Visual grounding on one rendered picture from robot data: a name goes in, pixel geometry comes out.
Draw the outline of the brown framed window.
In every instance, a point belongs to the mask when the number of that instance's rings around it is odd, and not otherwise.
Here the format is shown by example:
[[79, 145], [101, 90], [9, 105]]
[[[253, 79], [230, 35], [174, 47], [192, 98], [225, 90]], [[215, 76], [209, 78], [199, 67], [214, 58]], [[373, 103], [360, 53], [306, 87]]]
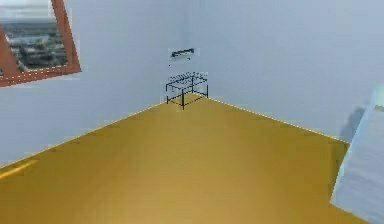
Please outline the brown framed window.
[[80, 71], [64, 0], [0, 0], [0, 88]]

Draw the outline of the pale blue cabinet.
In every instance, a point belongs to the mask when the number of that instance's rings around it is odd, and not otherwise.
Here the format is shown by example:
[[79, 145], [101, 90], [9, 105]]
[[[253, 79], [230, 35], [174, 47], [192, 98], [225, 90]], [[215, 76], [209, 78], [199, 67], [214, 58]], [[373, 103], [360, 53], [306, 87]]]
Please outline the pale blue cabinet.
[[370, 224], [384, 224], [384, 83], [372, 92], [338, 171], [330, 203]]

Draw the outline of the black wall bar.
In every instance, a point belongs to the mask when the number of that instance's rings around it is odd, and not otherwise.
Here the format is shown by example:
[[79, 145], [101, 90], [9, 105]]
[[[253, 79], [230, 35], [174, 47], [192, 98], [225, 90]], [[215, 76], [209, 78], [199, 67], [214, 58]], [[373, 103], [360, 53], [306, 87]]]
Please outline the black wall bar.
[[173, 51], [173, 52], [171, 53], [171, 57], [175, 58], [175, 57], [177, 57], [177, 56], [185, 55], [185, 54], [188, 54], [188, 53], [193, 54], [194, 52], [195, 52], [195, 49], [194, 49], [194, 48], [184, 49], [184, 50], [179, 50], [179, 51]]

